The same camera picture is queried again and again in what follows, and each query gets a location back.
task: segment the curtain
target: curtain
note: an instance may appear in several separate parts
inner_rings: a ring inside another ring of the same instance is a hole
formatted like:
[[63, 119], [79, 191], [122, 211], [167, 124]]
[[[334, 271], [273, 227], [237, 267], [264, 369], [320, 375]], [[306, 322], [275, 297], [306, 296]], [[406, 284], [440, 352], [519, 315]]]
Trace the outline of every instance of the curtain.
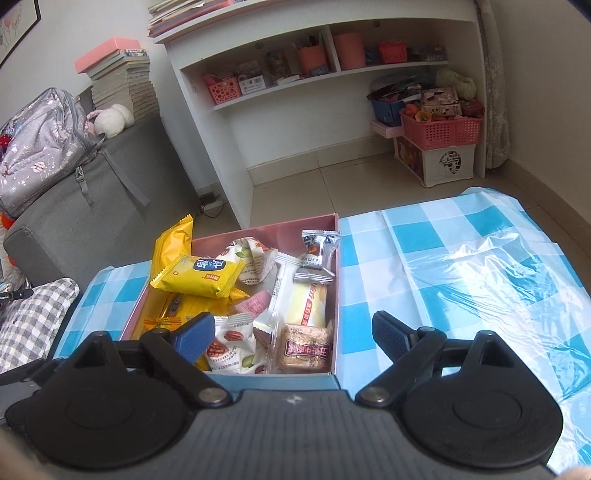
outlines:
[[488, 120], [486, 168], [497, 168], [509, 157], [509, 148], [511, 146], [505, 104], [503, 55], [491, 0], [474, 0], [474, 3], [480, 23], [486, 67], [485, 114]]

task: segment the storage bin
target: storage bin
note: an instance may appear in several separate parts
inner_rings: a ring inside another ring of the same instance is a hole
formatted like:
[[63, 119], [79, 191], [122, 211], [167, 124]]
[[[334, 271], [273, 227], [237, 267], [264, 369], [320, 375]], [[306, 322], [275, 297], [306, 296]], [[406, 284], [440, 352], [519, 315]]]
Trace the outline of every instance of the storage bin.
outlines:
[[[303, 229], [312, 230], [339, 230], [339, 217], [337, 214], [321, 215], [318, 217], [292, 220], [291, 222], [265, 225], [236, 232], [221, 233], [220, 235], [207, 236], [193, 240], [191, 249], [193, 255], [203, 257], [215, 257], [219, 255], [232, 240], [245, 236], [253, 236], [268, 247], [278, 248], [281, 252], [290, 255], [301, 255], [306, 252], [301, 238]], [[339, 270], [340, 252], [336, 251], [333, 259], [335, 266], [335, 282], [328, 286], [326, 297], [326, 319], [333, 319], [335, 335], [333, 341], [333, 354], [331, 369], [323, 374], [297, 374], [297, 375], [236, 375], [236, 374], [207, 374], [225, 389], [233, 394], [246, 389], [268, 390], [338, 390], [339, 383], [336, 378], [336, 368], [340, 369], [340, 345], [339, 345]], [[137, 301], [131, 317], [127, 322], [121, 336], [122, 340], [139, 338], [143, 329], [143, 320], [146, 316], [158, 316], [162, 311], [168, 293], [156, 290], [147, 285]]]
[[371, 105], [374, 107], [375, 119], [378, 122], [388, 125], [389, 127], [400, 127], [402, 125], [400, 110], [406, 106], [402, 100], [399, 100], [398, 102], [372, 100]]
[[322, 67], [322, 65], [328, 65], [324, 45], [301, 48], [297, 51], [297, 55], [306, 77], [310, 76], [310, 69]]
[[395, 156], [414, 173], [424, 187], [474, 177], [476, 145], [421, 150], [408, 138], [395, 139]]
[[222, 82], [216, 83], [207, 88], [209, 88], [209, 92], [212, 94], [213, 100], [217, 105], [242, 96], [237, 77], [223, 80]]
[[421, 123], [408, 115], [401, 115], [404, 136], [422, 150], [435, 150], [451, 145], [477, 144], [482, 118], [462, 118]]
[[403, 63], [408, 58], [406, 43], [403, 41], [379, 43], [378, 50], [384, 63]]
[[335, 35], [333, 39], [341, 70], [361, 69], [366, 66], [365, 47], [361, 34], [343, 33]]

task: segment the orange object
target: orange object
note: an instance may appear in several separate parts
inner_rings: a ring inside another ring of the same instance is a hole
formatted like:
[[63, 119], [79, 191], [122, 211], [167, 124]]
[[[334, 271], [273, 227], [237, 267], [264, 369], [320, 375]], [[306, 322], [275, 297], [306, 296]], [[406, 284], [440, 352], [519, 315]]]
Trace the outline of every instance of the orange object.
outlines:
[[2, 222], [2, 226], [6, 229], [9, 230], [10, 227], [14, 224], [14, 222], [16, 222], [16, 220], [13, 220], [12, 218], [10, 218], [6, 213], [2, 212], [0, 214], [0, 222]]
[[310, 69], [322, 67], [324, 64], [328, 65], [324, 45], [301, 48], [297, 51], [297, 55], [300, 59], [301, 67], [304, 70], [304, 75], [306, 77], [310, 76]]
[[365, 47], [360, 33], [343, 33], [333, 38], [342, 70], [361, 69], [366, 66]]
[[420, 110], [417, 112], [417, 114], [414, 117], [417, 122], [427, 123], [427, 122], [431, 121], [431, 118], [433, 116], [429, 112], [426, 112], [425, 110]]

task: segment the yellow snack package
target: yellow snack package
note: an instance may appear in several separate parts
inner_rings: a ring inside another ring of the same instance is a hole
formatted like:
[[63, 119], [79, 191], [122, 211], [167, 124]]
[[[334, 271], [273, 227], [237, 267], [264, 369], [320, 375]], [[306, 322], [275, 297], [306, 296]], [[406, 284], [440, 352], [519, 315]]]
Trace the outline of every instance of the yellow snack package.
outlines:
[[164, 317], [159, 319], [144, 317], [144, 331], [142, 333], [155, 328], [166, 328], [172, 332], [180, 327], [181, 324], [181, 319], [178, 317]]
[[156, 275], [150, 285], [164, 291], [226, 299], [243, 268], [243, 262], [183, 255]]
[[187, 215], [175, 223], [156, 240], [150, 278], [154, 278], [181, 255], [191, 254], [193, 236], [193, 217]]
[[184, 324], [201, 312], [210, 312], [216, 316], [228, 315], [229, 299], [210, 299], [186, 293], [172, 295], [173, 300], [164, 312], [165, 317], [179, 317]]

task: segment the picture frame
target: picture frame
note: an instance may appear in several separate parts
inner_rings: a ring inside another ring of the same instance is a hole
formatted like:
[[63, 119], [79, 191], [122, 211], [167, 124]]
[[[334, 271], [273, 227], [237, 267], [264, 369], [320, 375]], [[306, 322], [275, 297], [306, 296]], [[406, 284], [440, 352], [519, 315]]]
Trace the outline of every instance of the picture frame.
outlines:
[[39, 0], [14, 2], [0, 19], [0, 68], [23, 38], [41, 20]]

